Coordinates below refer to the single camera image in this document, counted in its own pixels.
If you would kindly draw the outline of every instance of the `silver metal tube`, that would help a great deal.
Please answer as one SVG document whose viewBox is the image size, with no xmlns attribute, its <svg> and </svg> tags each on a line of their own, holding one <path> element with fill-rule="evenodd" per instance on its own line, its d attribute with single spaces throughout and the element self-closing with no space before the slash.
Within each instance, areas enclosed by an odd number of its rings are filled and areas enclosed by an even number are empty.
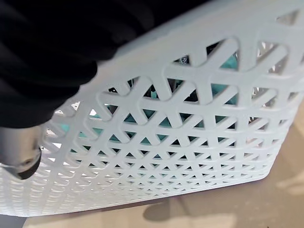
<svg viewBox="0 0 304 228">
<path fill-rule="evenodd" d="M 41 150 L 39 126 L 13 129 L 0 127 L 0 163 L 19 179 L 27 179 L 37 170 Z"/>
</svg>

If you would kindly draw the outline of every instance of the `black sleeve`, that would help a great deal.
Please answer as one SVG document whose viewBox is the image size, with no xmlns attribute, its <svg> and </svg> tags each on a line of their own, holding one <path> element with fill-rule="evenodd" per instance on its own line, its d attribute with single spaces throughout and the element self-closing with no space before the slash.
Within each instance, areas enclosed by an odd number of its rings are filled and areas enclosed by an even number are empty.
<svg viewBox="0 0 304 228">
<path fill-rule="evenodd" d="M 204 1 L 0 0 L 0 126 L 46 122 L 97 61 Z"/>
</svg>

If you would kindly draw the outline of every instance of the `laundry basket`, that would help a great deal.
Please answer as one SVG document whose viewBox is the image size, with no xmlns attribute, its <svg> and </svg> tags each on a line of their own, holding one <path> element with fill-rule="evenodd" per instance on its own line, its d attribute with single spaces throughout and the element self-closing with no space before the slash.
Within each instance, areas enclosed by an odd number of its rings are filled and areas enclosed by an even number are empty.
<svg viewBox="0 0 304 228">
<path fill-rule="evenodd" d="M 129 43 L 43 126 L 32 178 L 0 170 L 0 213 L 83 211 L 266 177 L 303 98 L 303 41 L 302 0 L 216 0 Z"/>
</svg>

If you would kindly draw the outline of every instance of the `beige floor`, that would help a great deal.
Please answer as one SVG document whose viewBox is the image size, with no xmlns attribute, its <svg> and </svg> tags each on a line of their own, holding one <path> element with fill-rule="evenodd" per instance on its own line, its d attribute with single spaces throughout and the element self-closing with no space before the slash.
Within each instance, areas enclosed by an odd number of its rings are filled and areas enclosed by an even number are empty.
<svg viewBox="0 0 304 228">
<path fill-rule="evenodd" d="M 303 228 L 304 104 L 263 180 L 112 210 L 28 218 L 25 228 Z"/>
</svg>

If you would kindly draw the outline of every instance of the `white plastic basket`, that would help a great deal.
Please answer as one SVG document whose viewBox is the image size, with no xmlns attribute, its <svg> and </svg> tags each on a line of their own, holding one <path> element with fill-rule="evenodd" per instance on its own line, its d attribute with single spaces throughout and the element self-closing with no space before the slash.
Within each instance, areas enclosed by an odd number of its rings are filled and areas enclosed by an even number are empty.
<svg viewBox="0 0 304 228">
<path fill-rule="evenodd" d="M 121 48 L 45 124 L 37 173 L 20 181 L 0 171 L 0 213 L 67 213 L 264 178 L 303 98 L 303 7 L 212 1 Z M 233 54 L 238 68 L 222 68 Z M 190 65 L 174 62 L 186 55 Z M 172 93 L 168 79 L 183 82 Z M 157 98 L 144 96 L 152 85 Z M 185 101 L 193 91 L 198 101 Z"/>
</svg>

